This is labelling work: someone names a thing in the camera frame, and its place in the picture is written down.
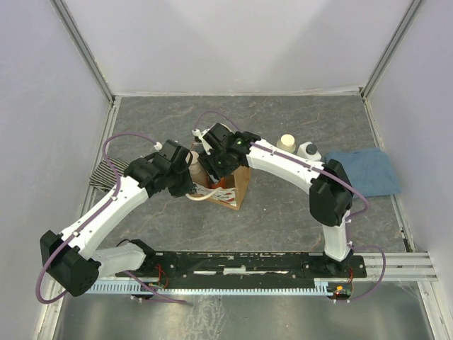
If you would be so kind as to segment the blue orange spray bottle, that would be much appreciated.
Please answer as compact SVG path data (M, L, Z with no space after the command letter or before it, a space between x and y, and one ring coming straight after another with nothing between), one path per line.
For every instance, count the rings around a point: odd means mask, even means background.
M210 188L211 189L216 189L216 188L226 189L227 188L227 178L223 177L218 182L212 183Z

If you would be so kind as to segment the watermelon print canvas bag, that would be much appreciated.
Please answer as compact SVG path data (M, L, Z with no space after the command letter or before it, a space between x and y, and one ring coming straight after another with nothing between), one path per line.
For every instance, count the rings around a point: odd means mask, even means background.
M190 151L197 152L198 145L201 144L199 142L192 143ZM186 197L192 201L201 202L206 200L211 203L222 205L226 208L239 210L246 195L249 181L251 180L251 170L246 167L239 167L232 175L229 175L226 178L226 189L211 189L211 184L218 181L213 181L210 176L210 186L208 188L205 188L193 182L195 184L195 192L186 194Z

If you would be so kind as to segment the black white striped cloth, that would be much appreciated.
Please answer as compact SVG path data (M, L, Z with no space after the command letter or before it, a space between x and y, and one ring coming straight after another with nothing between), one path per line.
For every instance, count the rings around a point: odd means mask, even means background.
M112 165L115 167L120 176L124 174L125 169L129 164L123 160L116 158L109 158ZM91 174L89 179L89 185L95 189L107 193L116 184L116 177L113 170L109 167L106 160L100 162Z

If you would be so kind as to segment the white square bottle dark cap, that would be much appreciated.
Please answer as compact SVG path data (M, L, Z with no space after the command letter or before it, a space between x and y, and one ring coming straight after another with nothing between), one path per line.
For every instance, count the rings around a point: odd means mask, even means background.
M313 142L300 144L297 150L297 156L313 162L320 162L322 160L319 149Z

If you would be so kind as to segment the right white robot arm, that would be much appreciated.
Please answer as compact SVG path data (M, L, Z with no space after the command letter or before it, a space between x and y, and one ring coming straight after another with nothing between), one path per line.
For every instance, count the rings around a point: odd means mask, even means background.
M192 134L204 149L200 163L211 177L220 180L244 166L267 172L302 189L309 197L311 216L323 228L325 271L338 277L349 269L352 249L346 222L352 206L352 187L341 164L294 156L251 132L195 129Z

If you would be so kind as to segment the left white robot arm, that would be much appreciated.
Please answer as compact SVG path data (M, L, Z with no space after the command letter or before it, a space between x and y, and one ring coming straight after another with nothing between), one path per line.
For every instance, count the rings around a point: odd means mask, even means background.
M181 197L193 190L189 152L180 156L155 152L133 161L119 182L84 216L59 234L49 230L40 238L43 273L48 273L66 293L78 297L99 279L120 272L150 276L156 252L133 239L100 250L101 242L135 208L154 194L168 190Z

